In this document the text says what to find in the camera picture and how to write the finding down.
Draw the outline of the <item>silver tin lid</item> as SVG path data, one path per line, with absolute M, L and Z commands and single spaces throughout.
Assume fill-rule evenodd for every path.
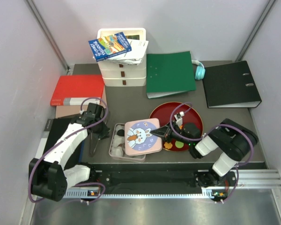
M 139 156 L 160 152 L 163 142 L 151 131 L 160 128 L 157 118 L 135 120 L 124 125 L 125 153 L 128 156 Z

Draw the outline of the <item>black round cookie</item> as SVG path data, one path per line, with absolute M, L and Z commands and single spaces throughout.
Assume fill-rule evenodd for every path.
M 118 130 L 117 135 L 123 137 L 125 135 L 125 131 L 123 129 Z

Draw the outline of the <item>metal tongs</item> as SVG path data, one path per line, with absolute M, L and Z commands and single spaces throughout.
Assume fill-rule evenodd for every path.
M 93 157 L 96 151 L 96 147 L 100 139 L 98 138 L 98 134 L 91 132 L 89 134 L 89 156 Z

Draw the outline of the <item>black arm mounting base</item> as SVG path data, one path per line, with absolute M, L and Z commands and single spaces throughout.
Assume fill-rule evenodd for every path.
M 217 175 L 208 168 L 209 164 L 197 163 L 121 163 L 88 164 L 89 181 L 99 181 L 108 187 L 118 184 L 176 183 L 190 187 L 226 188 L 236 183 L 234 172 Z

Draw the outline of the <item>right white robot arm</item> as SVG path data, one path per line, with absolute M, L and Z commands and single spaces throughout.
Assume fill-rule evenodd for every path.
M 253 131 L 230 119 L 224 119 L 203 136 L 194 123 L 185 123 L 179 127 L 174 121 L 150 133 L 160 137 L 165 143 L 176 140 L 188 144 L 189 153 L 193 158 L 203 158 L 217 148 L 221 149 L 222 154 L 208 173 L 198 178 L 204 182 L 209 179 L 216 186 L 226 180 L 226 174 L 248 153 L 253 155 L 254 146 L 259 142 L 258 136 Z

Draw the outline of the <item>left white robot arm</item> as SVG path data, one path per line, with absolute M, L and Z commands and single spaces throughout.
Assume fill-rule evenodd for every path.
M 105 102 L 101 105 L 89 103 L 86 110 L 72 118 L 63 135 L 40 158 L 29 163 L 28 198 L 32 203 L 43 199 L 60 201 L 72 187 L 92 186 L 97 175 L 88 164 L 65 166 L 76 148 L 89 135 L 97 140 L 109 137 L 106 125 L 109 109 Z

